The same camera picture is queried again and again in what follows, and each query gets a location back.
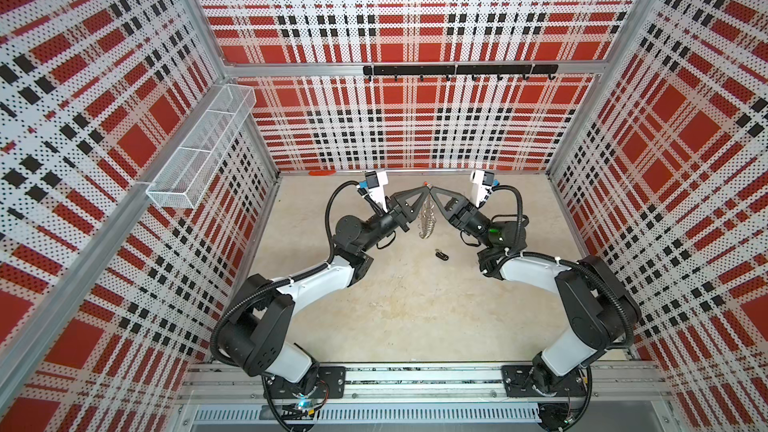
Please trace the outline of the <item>black key tag with key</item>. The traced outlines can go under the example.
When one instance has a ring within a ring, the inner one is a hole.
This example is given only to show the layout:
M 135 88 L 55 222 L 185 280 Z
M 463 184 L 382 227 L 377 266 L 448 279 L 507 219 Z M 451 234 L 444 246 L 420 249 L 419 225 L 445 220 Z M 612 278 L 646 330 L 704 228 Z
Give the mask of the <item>black key tag with key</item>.
M 435 250 L 435 256 L 437 258 L 439 258 L 440 260 L 442 260 L 442 261 L 448 261 L 449 260 L 449 256 L 446 253 L 444 253 L 441 250 L 439 250 L 439 249 Z

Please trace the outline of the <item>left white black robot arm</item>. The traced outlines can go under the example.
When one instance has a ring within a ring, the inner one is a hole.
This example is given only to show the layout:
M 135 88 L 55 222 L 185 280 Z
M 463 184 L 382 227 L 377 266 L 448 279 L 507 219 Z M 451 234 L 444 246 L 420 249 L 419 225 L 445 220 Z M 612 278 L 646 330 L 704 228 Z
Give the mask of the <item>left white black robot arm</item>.
M 212 357 L 237 366 L 247 375 L 280 377 L 312 388 L 318 362 L 297 345 L 286 342 L 295 315 L 318 300 L 362 280 L 372 265 L 368 251 L 397 231 L 406 232 L 429 197 L 420 186 L 393 194 L 383 206 L 369 204 L 374 214 L 367 220 L 346 215 L 330 224 L 336 197 L 354 182 L 342 183 L 332 193 L 324 212 L 329 257 L 304 271 L 278 279 L 254 275 L 241 285 L 214 326 L 210 338 Z

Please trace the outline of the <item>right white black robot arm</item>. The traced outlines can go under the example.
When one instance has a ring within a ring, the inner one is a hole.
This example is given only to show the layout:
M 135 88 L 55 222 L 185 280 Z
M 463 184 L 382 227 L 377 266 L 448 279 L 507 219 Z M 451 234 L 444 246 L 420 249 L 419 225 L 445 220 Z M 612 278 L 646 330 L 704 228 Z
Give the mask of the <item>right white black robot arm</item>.
M 610 350 L 627 349 L 635 340 L 640 307 L 602 259 L 578 261 L 528 251 L 522 195 L 508 185 L 490 191 L 510 192 L 515 212 L 486 216 L 464 195 L 433 187 L 431 197 L 443 217 L 462 234 L 478 241 L 480 272 L 501 281 L 527 284 L 559 297 L 566 314 L 564 332 L 532 359 L 530 380 L 551 394 L 564 378 L 585 369 Z

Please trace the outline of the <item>red flat piece at wall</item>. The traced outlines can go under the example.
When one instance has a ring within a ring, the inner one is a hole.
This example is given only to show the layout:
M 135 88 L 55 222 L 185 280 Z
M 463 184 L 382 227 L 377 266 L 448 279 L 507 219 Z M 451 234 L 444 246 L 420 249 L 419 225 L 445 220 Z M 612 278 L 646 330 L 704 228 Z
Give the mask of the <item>red flat piece at wall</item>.
M 335 170 L 312 170 L 308 172 L 308 175 L 313 177 L 327 177 L 327 176 L 332 176 L 336 173 L 337 171 Z

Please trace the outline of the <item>black wall hook rail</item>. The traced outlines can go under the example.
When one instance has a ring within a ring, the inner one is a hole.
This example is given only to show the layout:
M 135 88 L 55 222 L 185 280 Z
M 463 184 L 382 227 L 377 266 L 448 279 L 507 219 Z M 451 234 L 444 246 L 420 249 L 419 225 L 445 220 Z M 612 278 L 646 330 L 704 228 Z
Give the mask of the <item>black wall hook rail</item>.
M 399 78 L 405 76 L 416 76 L 419 78 L 427 76 L 453 77 L 466 75 L 477 76 L 520 76 L 527 79 L 529 76 L 542 75 L 548 78 L 556 75 L 559 70 L 558 64 L 443 64 L 443 65 L 370 65 L 362 68 L 365 77 L 391 77 Z

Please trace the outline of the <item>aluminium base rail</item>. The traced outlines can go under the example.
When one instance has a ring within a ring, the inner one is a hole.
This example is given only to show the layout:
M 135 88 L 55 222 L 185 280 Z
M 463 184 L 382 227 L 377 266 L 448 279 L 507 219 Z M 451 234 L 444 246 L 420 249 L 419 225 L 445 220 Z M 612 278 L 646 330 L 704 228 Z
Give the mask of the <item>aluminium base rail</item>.
M 681 431 L 672 394 L 648 362 L 602 361 L 592 380 L 568 379 L 542 396 L 521 362 L 344 363 L 326 372 L 331 391 L 312 400 L 283 390 L 277 407 L 313 413 L 298 431 L 538 431 L 574 420 L 576 431 Z

